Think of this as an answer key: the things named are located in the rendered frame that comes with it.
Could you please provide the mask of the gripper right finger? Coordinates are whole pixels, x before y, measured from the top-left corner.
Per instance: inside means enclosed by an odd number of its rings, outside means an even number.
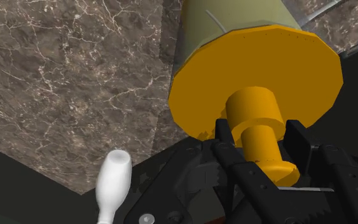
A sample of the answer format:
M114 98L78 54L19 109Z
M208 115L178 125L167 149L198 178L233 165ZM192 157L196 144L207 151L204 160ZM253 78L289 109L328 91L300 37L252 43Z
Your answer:
M333 185L349 224L358 224L358 163L345 150L315 140L297 120L286 121L283 145L301 174Z

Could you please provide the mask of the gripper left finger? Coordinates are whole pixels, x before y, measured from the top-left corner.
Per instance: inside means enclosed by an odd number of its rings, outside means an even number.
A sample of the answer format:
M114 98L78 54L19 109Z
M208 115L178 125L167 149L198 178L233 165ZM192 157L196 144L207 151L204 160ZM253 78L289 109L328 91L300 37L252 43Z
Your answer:
M142 224L150 214L153 224L193 224L189 202L204 188L216 187L232 224L245 224L247 216L258 217L262 224L287 224L291 216L280 190L234 147L227 120L216 120L216 134L213 140L188 137L173 145L171 156L123 223Z

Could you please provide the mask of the white bottle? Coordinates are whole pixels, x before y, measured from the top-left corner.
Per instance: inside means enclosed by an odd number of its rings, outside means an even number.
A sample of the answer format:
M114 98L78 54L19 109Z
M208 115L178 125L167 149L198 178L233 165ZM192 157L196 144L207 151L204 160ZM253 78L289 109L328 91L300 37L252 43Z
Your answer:
M97 224L113 224L127 197L132 179L132 158L125 150L110 151L98 174L95 196L99 207Z

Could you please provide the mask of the yellow lidded pale green bottle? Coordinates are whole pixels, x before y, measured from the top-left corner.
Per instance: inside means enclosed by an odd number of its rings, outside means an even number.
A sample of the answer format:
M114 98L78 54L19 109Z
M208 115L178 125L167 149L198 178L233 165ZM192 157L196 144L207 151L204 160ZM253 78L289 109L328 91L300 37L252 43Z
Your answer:
M340 58L301 30L282 0L184 0L182 38L169 92L175 123L199 140L225 118L236 147L277 186L293 186L299 163L282 159L286 121L313 125L343 84Z

